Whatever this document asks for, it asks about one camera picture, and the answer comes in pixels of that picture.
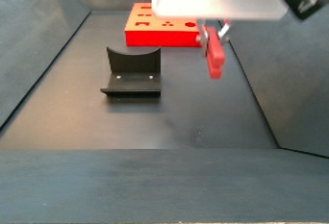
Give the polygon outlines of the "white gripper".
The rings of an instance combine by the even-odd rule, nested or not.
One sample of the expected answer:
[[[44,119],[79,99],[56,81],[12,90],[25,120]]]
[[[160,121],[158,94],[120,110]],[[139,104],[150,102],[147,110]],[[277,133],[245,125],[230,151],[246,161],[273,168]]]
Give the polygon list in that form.
[[[206,20],[278,20],[288,11],[282,0],[151,0],[154,13],[160,17],[199,18],[197,40],[202,46],[202,53],[207,55],[209,32]],[[225,19],[221,30],[217,32],[219,41],[229,41],[230,21]]]

